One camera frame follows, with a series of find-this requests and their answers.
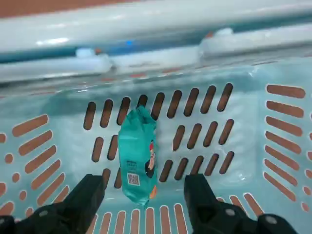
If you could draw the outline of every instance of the plastic bag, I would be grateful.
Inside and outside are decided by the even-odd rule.
[[[139,106],[127,115],[118,134],[122,191],[144,206],[157,193],[155,129],[149,111]]]

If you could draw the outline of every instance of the basket floor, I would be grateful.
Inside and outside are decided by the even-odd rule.
[[[219,199],[251,218],[274,213],[308,233],[310,64],[203,70],[0,99],[0,213],[24,218],[94,174],[103,175],[107,188],[90,232],[191,233],[183,181],[203,173]],[[148,209],[123,195],[118,173],[115,135],[138,103],[157,118],[160,182]]]

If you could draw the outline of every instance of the oval hole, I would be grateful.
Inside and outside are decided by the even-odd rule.
[[[108,168],[105,168],[103,170],[103,174],[102,174],[102,177],[103,177],[103,180],[104,180],[104,189],[107,188],[108,180],[109,180],[110,175],[111,175],[111,170],[109,170]]]
[[[116,176],[116,180],[115,180],[115,183],[114,183],[114,187],[117,188],[117,189],[121,188],[121,171],[120,171],[120,167],[119,167],[118,172],[117,172],[117,176]]]
[[[299,107],[290,106],[274,101],[267,101],[267,108],[297,118],[302,118],[304,115],[304,111]]]
[[[93,118],[96,113],[96,104],[94,102],[89,102],[86,115],[84,117],[83,128],[85,130],[90,130],[93,123]]]
[[[195,175],[195,174],[198,173],[199,168],[200,168],[200,166],[201,166],[203,160],[204,160],[204,157],[203,157],[203,156],[198,156],[198,157],[196,158],[196,160],[195,160],[195,162],[194,162],[194,165],[193,165],[193,168],[192,168],[192,170],[191,170],[191,172],[190,172],[190,175]]]
[[[140,98],[138,99],[136,107],[146,106],[146,103],[147,103],[147,96],[145,94],[142,94]]]
[[[186,105],[185,105],[185,109],[184,109],[184,115],[186,117],[191,116],[192,111],[193,111],[194,106],[195,106],[195,103],[196,103],[198,93],[199,93],[199,90],[197,88],[193,88],[191,90],[189,98],[188,98]]]
[[[167,112],[167,117],[168,118],[175,117],[176,110],[177,110],[177,107],[178,107],[178,105],[180,103],[181,97],[182,97],[182,92],[180,90],[175,90],[175,92],[174,92],[174,94],[172,96],[171,102],[170,102],[170,106],[169,106],[168,112]]]
[[[184,174],[184,171],[185,171],[185,168],[186,168],[188,162],[189,162],[189,160],[187,158],[183,158],[180,161],[180,164],[179,164],[179,166],[176,170],[176,173],[175,173],[175,180],[181,180],[182,179],[182,176]]]
[[[117,148],[118,148],[118,136],[113,135],[112,140],[111,140],[111,144],[109,145],[109,149],[108,149],[108,153],[107,153],[107,158],[109,160],[115,159]]]
[[[233,157],[234,157],[234,152],[229,151],[228,154],[226,155],[224,161],[223,161],[221,168],[220,168],[220,171],[219,171],[220,174],[226,173],[226,171],[228,170],[228,168],[232,162]]]
[[[293,98],[304,98],[306,95],[306,92],[302,88],[284,86],[284,85],[269,84],[267,86],[267,91],[270,94],[278,94],[278,95],[288,96],[288,97],[293,97]]]
[[[184,132],[185,132],[185,127],[183,125],[180,125],[176,130],[175,138],[173,140],[174,151],[176,151],[180,147]]]
[[[110,99],[106,100],[104,103],[104,108],[103,108],[102,117],[100,121],[100,126],[102,128],[107,127],[109,118],[111,117],[112,109],[113,109],[113,101]]]
[[[164,99],[165,99],[165,95],[163,93],[157,94],[155,101],[154,101],[153,108],[152,108],[152,113],[151,113],[151,116],[154,120],[158,119]]]
[[[196,144],[197,138],[199,136],[200,130],[201,130],[201,124],[200,123],[195,124],[195,126],[192,130],[189,142],[187,143],[188,149],[192,149],[195,147],[195,144]]]
[[[121,125],[125,117],[127,116],[128,109],[130,106],[130,98],[124,97],[121,101],[118,117],[117,117],[117,124]]]
[[[227,83],[224,87],[222,96],[220,98],[219,104],[217,106],[217,110],[219,112],[224,111],[226,105],[228,104],[228,101],[230,99],[231,93],[232,93],[233,85],[230,83]]]
[[[168,178],[169,172],[171,170],[172,164],[173,164],[172,160],[167,160],[165,162],[165,165],[164,165],[162,172],[160,174],[160,178],[159,178],[160,182],[166,182],[167,181],[167,178]]]
[[[219,155],[218,154],[213,154],[208,165],[207,168],[205,170],[205,176],[210,176],[212,174],[212,172],[214,171],[216,162],[219,159]]]
[[[100,136],[96,138],[96,140],[94,142],[92,157],[91,157],[93,162],[99,161],[99,157],[101,156],[103,143],[104,143],[103,138],[101,138]]]
[[[228,139],[228,137],[230,135],[230,132],[231,132],[233,125],[234,125],[234,120],[229,119],[228,121],[226,121],[224,129],[223,129],[222,134],[221,134],[220,139],[219,139],[220,145],[225,144],[226,140]]]
[[[206,96],[204,98],[203,104],[201,105],[201,108],[200,108],[200,112],[202,114],[208,113],[210,105],[215,95],[215,91],[216,91],[216,88],[214,85],[209,86]]]
[[[211,122],[209,129],[207,131],[207,134],[205,136],[205,139],[203,141],[204,147],[210,146],[211,141],[213,140],[217,126],[218,126],[218,123],[216,121]]]

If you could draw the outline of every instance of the cartoon face on package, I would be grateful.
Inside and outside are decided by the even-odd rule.
[[[157,194],[155,129],[149,111],[140,106],[127,115],[118,134],[122,191],[145,206]]]

